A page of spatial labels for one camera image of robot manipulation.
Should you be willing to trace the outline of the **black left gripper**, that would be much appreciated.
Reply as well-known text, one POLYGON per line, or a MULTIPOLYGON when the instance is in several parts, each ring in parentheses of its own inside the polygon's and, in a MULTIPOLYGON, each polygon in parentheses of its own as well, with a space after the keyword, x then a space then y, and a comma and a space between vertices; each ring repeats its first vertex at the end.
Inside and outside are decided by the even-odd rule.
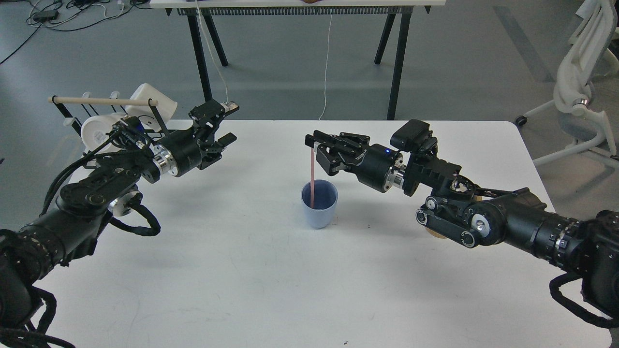
POLYGON ((192 108, 189 112, 192 128, 174 130, 156 143, 156 165, 161 173, 180 177, 193 168, 203 170, 221 160, 225 148, 237 137, 228 133, 215 141, 214 134, 220 123, 238 110, 239 105, 234 101, 215 100, 192 108))

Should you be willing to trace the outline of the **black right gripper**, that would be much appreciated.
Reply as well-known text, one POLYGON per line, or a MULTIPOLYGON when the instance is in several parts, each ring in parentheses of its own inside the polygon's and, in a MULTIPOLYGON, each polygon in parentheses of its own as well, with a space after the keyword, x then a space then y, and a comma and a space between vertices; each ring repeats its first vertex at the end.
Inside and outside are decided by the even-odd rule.
POLYGON ((379 192, 390 188, 388 177, 403 156, 383 145, 368 145, 370 137, 341 132, 339 135, 314 130, 305 136, 305 145, 316 150, 317 163, 329 175, 340 171, 356 175, 360 183, 379 192))

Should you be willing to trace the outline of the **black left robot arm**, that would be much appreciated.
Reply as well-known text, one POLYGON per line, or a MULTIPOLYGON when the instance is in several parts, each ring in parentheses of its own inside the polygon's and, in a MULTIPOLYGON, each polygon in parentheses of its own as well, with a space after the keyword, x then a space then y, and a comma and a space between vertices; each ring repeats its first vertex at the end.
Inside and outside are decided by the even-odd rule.
POLYGON ((182 176, 221 160, 236 140, 216 139, 220 123, 239 106, 206 101, 189 112, 192 125, 169 130, 148 101, 161 137, 153 139, 137 116, 122 116, 111 125, 102 145, 58 174, 48 189, 39 217, 19 231, 1 231, 1 343, 11 348, 70 348, 47 335, 56 314, 52 293, 34 286, 55 266, 93 255, 107 225, 139 236, 161 232, 156 217, 142 204, 137 182, 159 181, 166 173, 182 176))

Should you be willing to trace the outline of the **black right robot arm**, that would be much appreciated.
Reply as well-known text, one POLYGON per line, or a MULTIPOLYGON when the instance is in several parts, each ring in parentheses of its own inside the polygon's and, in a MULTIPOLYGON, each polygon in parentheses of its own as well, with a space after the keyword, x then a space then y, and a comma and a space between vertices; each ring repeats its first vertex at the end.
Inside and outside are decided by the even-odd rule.
POLYGON ((346 171, 376 191, 397 187, 407 196, 420 184, 430 187, 416 211, 418 223, 468 248, 505 242, 559 267, 564 274, 549 283, 552 299, 589 324, 617 328, 617 212, 577 220, 546 211, 529 188, 482 188, 462 176, 459 165, 438 158, 438 140, 424 121, 407 121, 391 137, 393 148, 369 141, 361 134, 319 130, 305 137, 329 176, 346 171))

